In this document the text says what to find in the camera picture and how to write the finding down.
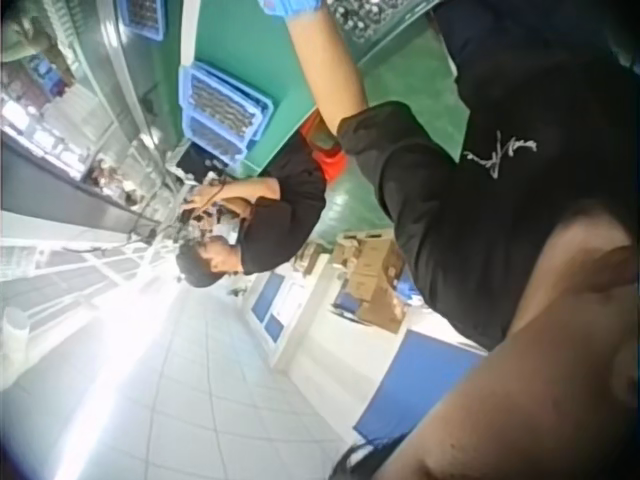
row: plastic tray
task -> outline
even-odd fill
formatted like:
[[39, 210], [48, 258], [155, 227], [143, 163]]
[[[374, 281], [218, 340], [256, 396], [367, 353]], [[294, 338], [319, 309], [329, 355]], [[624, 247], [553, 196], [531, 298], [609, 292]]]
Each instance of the plastic tray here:
[[246, 147], [262, 123], [257, 105], [218, 78], [198, 69], [187, 69], [180, 85], [186, 108], [229, 140]]
[[273, 101], [264, 94], [255, 90], [253, 87], [243, 84], [239, 80], [233, 78], [231, 75], [215, 67], [211, 67], [202, 62], [196, 62], [196, 68], [217, 77], [219, 80], [234, 88], [238, 93], [247, 97], [247, 99], [253, 102], [260, 109], [263, 115], [263, 119], [252, 137], [254, 140], [259, 140], [264, 133], [264, 129], [267, 128], [269, 120], [271, 120], [271, 116], [273, 115]]
[[[132, 8], [136, 7], [139, 8], [139, 12], [143, 12], [132, 12]], [[158, 42], [164, 39], [166, 25], [164, 0], [118, 0], [118, 9], [122, 23], [129, 30]], [[140, 18], [142, 15], [147, 17], [144, 23]]]
[[247, 153], [244, 147], [229, 140], [216, 128], [211, 127], [202, 115], [191, 109], [182, 111], [182, 130], [188, 138], [218, 156], [229, 166], [240, 162]]

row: black t-shirt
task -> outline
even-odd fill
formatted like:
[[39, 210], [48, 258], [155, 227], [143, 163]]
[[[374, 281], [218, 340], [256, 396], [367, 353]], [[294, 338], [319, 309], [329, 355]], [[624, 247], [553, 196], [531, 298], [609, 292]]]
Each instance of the black t-shirt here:
[[295, 134], [263, 176], [280, 184], [280, 200], [259, 198], [239, 244], [244, 273], [273, 270], [295, 256], [324, 210], [326, 180], [304, 137]]
[[[509, 75], [495, 72], [495, 83]], [[576, 208], [596, 202], [637, 241], [638, 78], [590, 60], [503, 85], [491, 100], [466, 99], [458, 164], [401, 103], [339, 128], [426, 303], [487, 349], [505, 338], [546, 240]]]

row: man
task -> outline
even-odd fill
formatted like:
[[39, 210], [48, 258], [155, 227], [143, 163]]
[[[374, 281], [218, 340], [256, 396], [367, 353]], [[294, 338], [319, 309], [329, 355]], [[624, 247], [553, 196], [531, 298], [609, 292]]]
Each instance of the man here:
[[321, 0], [261, 2], [425, 301], [490, 351], [405, 440], [332, 478], [594, 478], [633, 438], [640, 88], [581, 4], [436, 7], [470, 109], [456, 163], [408, 106], [367, 104]]
[[235, 244], [216, 235], [180, 247], [177, 263], [185, 280], [208, 287], [227, 273], [251, 275], [287, 262], [320, 219], [325, 190], [322, 170], [300, 134], [291, 137], [265, 176], [199, 187], [184, 209], [199, 214], [217, 202], [242, 222]]

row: blue rubber glove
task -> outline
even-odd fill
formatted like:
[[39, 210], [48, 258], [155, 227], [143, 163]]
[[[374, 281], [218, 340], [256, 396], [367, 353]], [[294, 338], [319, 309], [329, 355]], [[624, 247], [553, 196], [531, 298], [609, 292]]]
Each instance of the blue rubber glove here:
[[320, 10], [324, 0], [258, 0], [260, 6], [269, 15], [291, 18], [301, 13]]

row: white logo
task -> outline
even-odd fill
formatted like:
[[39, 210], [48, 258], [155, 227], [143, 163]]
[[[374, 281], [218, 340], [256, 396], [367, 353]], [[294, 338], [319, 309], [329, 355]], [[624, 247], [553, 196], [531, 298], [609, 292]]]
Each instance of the white logo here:
[[494, 179], [497, 179], [498, 175], [500, 174], [500, 162], [502, 161], [502, 157], [504, 154], [513, 157], [513, 154], [516, 152], [516, 150], [522, 147], [533, 150], [534, 152], [538, 151], [538, 144], [534, 140], [517, 140], [515, 137], [509, 140], [503, 147], [502, 134], [500, 133], [500, 130], [498, 130], [496, 133], [498, 137], [496, 142], [496, 151], [491, 154], [491, 159], [482, 160], [481, 158], [476, 157], [471, 152], [462, 153], [462, 155], [464, 155], [467, 160], [478, 162], [480, 165], [489, 170], [489, 174]]

